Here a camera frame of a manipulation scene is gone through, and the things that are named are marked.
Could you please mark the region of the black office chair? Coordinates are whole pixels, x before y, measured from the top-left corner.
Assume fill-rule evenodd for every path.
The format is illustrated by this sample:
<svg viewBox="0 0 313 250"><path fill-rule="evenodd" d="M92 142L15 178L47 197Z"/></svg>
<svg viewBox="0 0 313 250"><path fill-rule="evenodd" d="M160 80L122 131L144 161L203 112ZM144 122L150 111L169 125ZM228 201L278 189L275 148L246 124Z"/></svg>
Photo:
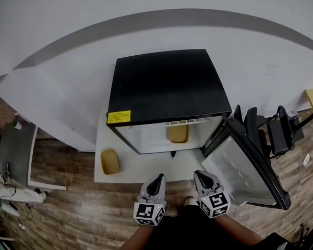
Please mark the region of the black office chair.
<svg viewBox="0 0 313 250"><path fill-rule="evenodd" d="M265 124L265 117L258 116L257 108L253 107L247 110L245 120L243 120L240 105L237 105L234 111L234 118L245 127L247 136L256 148L261 151L266 160L270 162L271 146L267 144L264 130L258 128L259 125Z"/></svg>

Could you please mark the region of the person's right forearm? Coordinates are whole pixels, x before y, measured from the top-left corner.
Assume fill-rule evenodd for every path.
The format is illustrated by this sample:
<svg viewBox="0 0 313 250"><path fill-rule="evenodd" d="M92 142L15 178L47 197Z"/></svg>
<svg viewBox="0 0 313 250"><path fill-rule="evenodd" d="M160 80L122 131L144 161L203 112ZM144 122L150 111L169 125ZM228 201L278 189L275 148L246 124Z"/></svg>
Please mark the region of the person's right forearm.
<svg viewBox="0 0 313 250"><path fill-rule="evenodd" d="M256 245L263 240L263 238L257 233L238 223L226 214L217 216L213 220L218 223L218 225L220 225L232 238L247 246Z"/></svg>

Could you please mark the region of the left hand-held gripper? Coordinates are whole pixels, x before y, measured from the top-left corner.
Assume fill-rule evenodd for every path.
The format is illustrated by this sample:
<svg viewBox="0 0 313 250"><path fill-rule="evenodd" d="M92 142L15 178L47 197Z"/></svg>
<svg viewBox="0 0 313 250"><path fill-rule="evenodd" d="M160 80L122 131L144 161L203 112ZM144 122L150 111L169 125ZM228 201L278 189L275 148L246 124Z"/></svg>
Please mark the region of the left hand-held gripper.
<svg viewBox="0 0 313 250"><path fill-rule="evenodd" d="M140 189L138 202L134 203L133 218L139 225L158 226L166 213L166 177L160 173L147 182Z"/></svg>

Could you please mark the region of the tan tray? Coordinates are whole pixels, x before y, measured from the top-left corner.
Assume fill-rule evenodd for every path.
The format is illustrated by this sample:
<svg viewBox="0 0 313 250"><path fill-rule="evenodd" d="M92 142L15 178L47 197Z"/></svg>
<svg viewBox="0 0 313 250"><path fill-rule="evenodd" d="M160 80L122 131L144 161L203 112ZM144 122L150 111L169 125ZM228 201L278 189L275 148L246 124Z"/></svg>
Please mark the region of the tan tray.
<svg viewBox="0 0 313 250"><path fill-rule="evenodd" d="M116 151L113 149L104 150L101 153L101 165L105 175L119 173L120 167Z"/></svg>
<svg viewBox="0 0 313 250"><path fill-rule="evenodd" d="M168 129L168 139L172 143L184 144L189 138L189 125L171 126Z"/></svg>

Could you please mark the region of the person's left forearm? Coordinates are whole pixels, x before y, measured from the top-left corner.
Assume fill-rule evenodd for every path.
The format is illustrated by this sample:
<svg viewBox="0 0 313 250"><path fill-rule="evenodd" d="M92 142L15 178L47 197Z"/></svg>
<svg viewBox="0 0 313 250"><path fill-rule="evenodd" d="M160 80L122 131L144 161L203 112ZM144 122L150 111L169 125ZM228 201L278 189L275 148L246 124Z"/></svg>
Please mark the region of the person's left forearm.
<svg viewBox="0 0 313 250"><path fill-rule="evenodd" d="M154 226L140 226L119 250L144 250L154 228Z"/></svg>

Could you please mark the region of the grey table with white frame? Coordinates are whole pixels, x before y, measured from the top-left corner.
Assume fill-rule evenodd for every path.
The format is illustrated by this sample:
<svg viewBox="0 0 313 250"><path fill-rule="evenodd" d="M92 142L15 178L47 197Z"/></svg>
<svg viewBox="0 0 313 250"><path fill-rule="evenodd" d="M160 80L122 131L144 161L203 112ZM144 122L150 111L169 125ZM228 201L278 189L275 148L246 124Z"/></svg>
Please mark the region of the grey table with white frame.
<svg viewBox="0 0 313 250"><path fill-rule="evenodd" d="M0 173L6 172L9 163L9 177L22 185L49 190L67 190L66 186L36 182L31 180L31 165L38 126L22 116L14 113L14 119L22 124L20 130L11 123L4 126L0 142Z"/></svg>

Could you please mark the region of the black mini fridge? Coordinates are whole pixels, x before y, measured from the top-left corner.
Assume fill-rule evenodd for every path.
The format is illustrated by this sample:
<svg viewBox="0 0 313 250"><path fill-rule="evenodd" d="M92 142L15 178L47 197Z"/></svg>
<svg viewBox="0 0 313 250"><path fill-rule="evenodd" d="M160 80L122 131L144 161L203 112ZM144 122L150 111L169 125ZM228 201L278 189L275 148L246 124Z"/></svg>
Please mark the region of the black mini fridge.
<svg viewBox="0 0 313 250"><path fill-rule="evenodd" d="M260 150L234 118L205 49L119 58L107 127L139 155L199 149L202 171L217 176L235 205L287 210L290 196ZM184 144L168 139L171 126L189 125Z"/></svg>

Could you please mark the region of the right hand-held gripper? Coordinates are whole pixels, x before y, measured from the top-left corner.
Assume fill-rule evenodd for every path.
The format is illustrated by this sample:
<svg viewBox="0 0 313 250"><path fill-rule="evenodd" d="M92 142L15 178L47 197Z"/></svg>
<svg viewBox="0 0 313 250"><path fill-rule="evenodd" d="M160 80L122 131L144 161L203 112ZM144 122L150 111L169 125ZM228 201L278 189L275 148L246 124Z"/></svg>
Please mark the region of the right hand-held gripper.
<svg viewBox="0 0 313 250"><path fill-rule="evenodd" d="M217 176L202 170L194 172L194 182L199 196L205 196L207 193L216 192L217 189L223 189ZM227 213L229 209L229 197L226 191L201 197L201 210L209 217L215 218Z"/></svg>

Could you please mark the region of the person's black shorts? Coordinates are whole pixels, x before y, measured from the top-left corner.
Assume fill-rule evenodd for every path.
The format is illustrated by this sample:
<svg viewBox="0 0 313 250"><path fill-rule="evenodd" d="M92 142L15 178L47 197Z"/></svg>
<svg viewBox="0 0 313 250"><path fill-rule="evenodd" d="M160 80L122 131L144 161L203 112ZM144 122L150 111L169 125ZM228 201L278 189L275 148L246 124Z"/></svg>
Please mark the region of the person's black shorts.
<svg viewBox="0 0 313 250"><path fill-rule="evenodd" d="M179 209L178 216L164 216L154 229L144 250L298 250L277 233L271 233L252 246L240 232L227 232L210 219L199 206Z"/></svg>

